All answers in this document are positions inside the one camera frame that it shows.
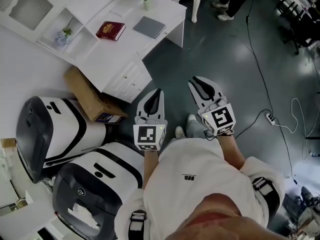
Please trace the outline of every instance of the jeans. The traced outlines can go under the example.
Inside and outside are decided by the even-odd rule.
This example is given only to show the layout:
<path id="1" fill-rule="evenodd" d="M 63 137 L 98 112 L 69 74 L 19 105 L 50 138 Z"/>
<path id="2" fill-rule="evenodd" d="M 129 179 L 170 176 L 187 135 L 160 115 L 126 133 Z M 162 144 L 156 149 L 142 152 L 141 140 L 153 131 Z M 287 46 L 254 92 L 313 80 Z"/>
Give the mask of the jeans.
<path id="1" fill-rule="evenodd" d="M 201 138 L 201 139 L 212 139 L 213 134 L 205 127 L 202 123 L 197 120 L 190 120 L 185 127 L 186 137 L 187 138 Z M 165 149 L 172 143 L 177 140 L 186 139 L 186 137 L 182 138 L 173 138 L 169 144 L 165 147 Z"/>

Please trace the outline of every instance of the book cover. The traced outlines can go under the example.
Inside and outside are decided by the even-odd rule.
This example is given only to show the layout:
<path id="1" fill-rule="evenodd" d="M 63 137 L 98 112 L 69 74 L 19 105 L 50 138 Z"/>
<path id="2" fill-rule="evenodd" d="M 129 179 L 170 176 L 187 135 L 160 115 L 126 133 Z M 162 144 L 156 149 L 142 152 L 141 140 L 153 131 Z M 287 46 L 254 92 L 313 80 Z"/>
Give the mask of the book cover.
<path id="1" fill-rule="evenodd" d="M 102 39 L 117 41 L 125 28 L 124 23 L 105 21 L 99 28 L 96 36 Z"/>

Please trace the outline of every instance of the gray tablet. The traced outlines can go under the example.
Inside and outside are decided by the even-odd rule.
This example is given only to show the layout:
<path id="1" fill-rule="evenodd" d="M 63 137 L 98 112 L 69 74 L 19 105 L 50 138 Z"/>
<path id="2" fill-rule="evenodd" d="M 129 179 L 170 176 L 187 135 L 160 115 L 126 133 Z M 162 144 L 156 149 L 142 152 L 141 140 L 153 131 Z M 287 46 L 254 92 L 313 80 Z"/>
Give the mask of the gray tablet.
<path id="1" fill-rule="evenodd" d="M 138 31 L 153 39 L 156 39 L 165 28 L 165 24 L 146 16 L 143 16 L 137 25 L 133 27 L 135 31 Z"/>

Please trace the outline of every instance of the white t-shirt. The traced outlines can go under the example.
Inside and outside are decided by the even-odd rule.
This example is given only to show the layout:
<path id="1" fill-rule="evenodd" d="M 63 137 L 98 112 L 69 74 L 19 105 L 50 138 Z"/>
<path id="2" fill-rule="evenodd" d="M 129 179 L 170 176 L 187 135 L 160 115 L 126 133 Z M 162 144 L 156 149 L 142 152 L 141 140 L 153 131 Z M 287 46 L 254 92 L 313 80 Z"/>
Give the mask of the white t-shirt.
<path id="1" fill-rule="evenodd" d="M 146 211 L 150 240 L 164 240 L 177 230 L 204 197 L 229 197 L 244 217 L 266 227 L 268 220 L 256 199 L 252 181 L 265 177 L 273 182 L 280 203 L 284 199 L 283 176 L 266 163 L 249 157 L 240 170 L 229 165 L 219 142 L 186 138 L 171 143 L 159 157 L 159 164 L 143 191 L 134 191 L 119 209 L 114 229 L 120 240 L 128 239 L 134 211 Z"/>

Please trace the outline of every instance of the sneaker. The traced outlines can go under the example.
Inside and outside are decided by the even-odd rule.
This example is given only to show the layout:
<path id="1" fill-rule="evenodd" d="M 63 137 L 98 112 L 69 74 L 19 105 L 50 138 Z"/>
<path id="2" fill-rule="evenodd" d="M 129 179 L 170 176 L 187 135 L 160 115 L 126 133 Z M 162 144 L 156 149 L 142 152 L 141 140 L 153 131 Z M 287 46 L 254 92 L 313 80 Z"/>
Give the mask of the sneaker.
<path id="1" fill-rule="evenodd" d="M 181 139 L 183 137 L 186 137 L 184 129 L 181 126 L 177 126 L 177 128 L 175 128 L 175 137 L 177 139 Z"/>
<path id="2" fill-rule="evenodd" d="M 229 7 L 229 3 L 222 4 L 220 2 L 212 2 L 211 6 L 214 7 L 214 8 L 228 8 Z"/>
<path id="3" fill-rule="evenodd" d="M 197 120 L 197 119 L 196 119 L 196 116 L 195 116 L 194 114 L 190 114 L 190 115 L 188 116 L 187 122 L 190 122 L 191 120 Z"/>
<path id="4" fill-rule="evenodd" d="M 226 22 L 226 21 L 233 21 L 234 17 L 230 17 L 226 12 L 224 14 L 220 14 L 217 17 L 220 21 Z"/>

